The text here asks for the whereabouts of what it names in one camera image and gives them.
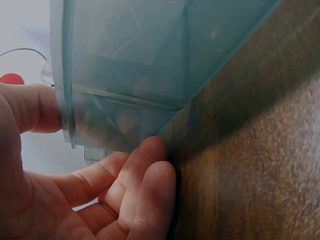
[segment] red object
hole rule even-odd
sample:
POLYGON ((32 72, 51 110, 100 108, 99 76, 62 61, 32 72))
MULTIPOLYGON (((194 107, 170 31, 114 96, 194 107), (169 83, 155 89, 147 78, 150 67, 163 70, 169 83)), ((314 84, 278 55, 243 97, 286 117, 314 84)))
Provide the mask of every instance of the red object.
POLYGON ((101 202, 101 201, 104 199, 104 197, 105 197, 106 194, 107 194, 107 192, 101 193, 101 194, 98 196, 98 202, 101 202))
POLYGON ((20 77, 17 74, 14 74, 14 73, 9 73, 9 74, 2 76, 0 78, 0 83, 14 84, 14 85, 24 85, 25 84, 22 77, 20 77))

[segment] white background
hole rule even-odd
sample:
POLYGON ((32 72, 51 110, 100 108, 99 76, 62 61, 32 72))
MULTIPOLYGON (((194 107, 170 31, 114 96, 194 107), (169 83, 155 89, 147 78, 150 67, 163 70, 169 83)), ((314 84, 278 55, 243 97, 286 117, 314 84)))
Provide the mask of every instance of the white background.
MULTIPOLYGON (((46 53, 49 46, 48 0, 0 1, 0 55, 15 48, 36 48, 46 53), (36 22, 39 36, 21 34, 22 26, 36 22)), ((41 70, 45 60, 36 52, 19 50, 0 57, 0 77, 7 73, 20 75, 26 84, 42 83, 41 70)), ((71 173, 86 167, 84 148, 76 150, 65 142, 63 133, 24 133, 22 140, 23 167, 36 173, 71 173)))

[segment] brown wooden table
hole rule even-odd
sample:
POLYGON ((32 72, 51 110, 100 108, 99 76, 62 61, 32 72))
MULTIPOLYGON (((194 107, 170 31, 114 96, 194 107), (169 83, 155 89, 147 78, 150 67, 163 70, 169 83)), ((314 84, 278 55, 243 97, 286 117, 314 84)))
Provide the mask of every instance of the brown wooden table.
POLYGON ((174 239, 320 239, 320 0, 284 0, 164 137, 174 239))

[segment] plastic box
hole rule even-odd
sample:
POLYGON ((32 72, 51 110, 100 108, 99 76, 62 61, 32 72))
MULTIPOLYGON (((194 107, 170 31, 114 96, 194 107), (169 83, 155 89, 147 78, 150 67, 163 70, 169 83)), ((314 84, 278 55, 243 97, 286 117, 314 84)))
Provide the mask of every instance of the plastic box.
POLYGON ((159 135, 279 2, 52 0, 65 140, 131 152, 159 135))

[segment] hand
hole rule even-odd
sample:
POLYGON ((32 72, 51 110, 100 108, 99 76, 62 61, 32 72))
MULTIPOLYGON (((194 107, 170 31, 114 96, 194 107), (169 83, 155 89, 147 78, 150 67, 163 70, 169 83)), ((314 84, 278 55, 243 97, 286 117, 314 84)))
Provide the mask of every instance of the hand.
POLYGON ((150 137, 71 174, 24 171, 20 134, 60 129, 52 88, 0 84, 0 239, 164 240, 176 188, 165 143, 150 137))

